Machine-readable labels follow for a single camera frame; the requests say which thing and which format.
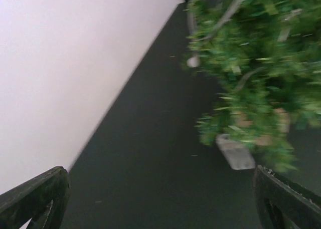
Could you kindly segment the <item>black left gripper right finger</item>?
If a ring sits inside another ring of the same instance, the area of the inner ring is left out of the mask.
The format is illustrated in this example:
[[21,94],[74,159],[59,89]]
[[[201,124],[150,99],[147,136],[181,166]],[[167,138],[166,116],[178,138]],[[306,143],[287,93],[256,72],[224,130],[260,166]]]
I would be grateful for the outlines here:
[[261,165],[253,186],[262,228],[320,228],[320,196]]

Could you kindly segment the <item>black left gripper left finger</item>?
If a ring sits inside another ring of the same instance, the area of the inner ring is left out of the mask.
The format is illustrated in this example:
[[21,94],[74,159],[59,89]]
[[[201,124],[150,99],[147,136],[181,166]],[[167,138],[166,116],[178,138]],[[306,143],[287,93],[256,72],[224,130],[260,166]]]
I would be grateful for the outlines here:
[[68,200],[68,172],[53,167],[1,194],[1,228],[60,228]]

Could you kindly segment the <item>small green christmas tree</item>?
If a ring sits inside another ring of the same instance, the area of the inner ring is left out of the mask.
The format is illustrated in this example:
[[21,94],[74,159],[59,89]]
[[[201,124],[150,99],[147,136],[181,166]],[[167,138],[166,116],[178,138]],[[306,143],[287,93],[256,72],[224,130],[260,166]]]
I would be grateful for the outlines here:
[[[190,30],[188,67],[216,79],[220,86],[215,70],[227,73],[238,65],[246,73],[266,67],[266,72],[250,80],[247,89],[259,88],[268,103],[284,108],[290,125],[320,128],[320,0],[185,1]],[[223,88],[218,102],[203,116],[222,105],[224,92]],[[287,135],[284,140],[291,146],[291,170],[295,170],[294,148]],[[274,169],[262,149],[255,153]]]

